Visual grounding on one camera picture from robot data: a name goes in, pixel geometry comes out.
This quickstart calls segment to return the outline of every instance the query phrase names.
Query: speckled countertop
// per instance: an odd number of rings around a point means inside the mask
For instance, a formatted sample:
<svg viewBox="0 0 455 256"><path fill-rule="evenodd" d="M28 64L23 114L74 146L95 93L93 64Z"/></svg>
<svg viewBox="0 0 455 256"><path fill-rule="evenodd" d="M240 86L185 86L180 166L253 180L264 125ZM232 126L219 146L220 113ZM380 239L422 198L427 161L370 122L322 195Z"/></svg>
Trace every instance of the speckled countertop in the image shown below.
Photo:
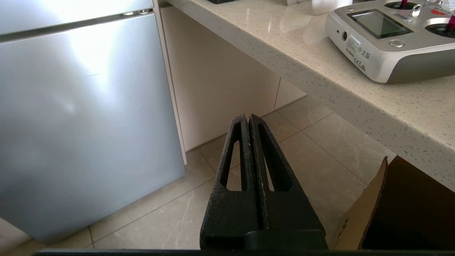
<svg viewBox="0 0 455 256"><path fill-rule="evenodd" d="M168 2L455 191L455 77L372 82L327 37L311 2Z"/></svg>

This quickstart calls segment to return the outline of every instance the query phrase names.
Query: refrigerator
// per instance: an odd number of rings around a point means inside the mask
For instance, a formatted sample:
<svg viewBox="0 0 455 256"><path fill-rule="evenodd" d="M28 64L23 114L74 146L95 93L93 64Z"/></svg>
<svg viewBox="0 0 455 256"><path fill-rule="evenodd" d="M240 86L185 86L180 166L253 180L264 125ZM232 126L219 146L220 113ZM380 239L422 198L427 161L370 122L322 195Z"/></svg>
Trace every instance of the refrigerator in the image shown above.
<svg viewBox="0 0 455 256"><path fill-rule="evenodd" d="M0 218L49 244L184 175L153 8L0 2Z"/></svg>

